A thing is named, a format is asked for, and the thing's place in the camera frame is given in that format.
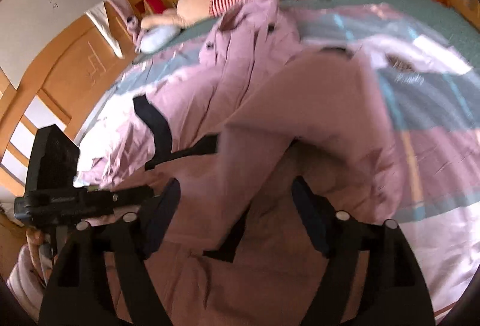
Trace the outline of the person left hand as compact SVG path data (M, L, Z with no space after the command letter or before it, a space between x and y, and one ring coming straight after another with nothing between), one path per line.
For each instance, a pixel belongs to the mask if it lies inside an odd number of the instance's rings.
M32 266L39 277L47 280L52 270L52 259L48 253L44 233L41 230L28 228L26 238Z

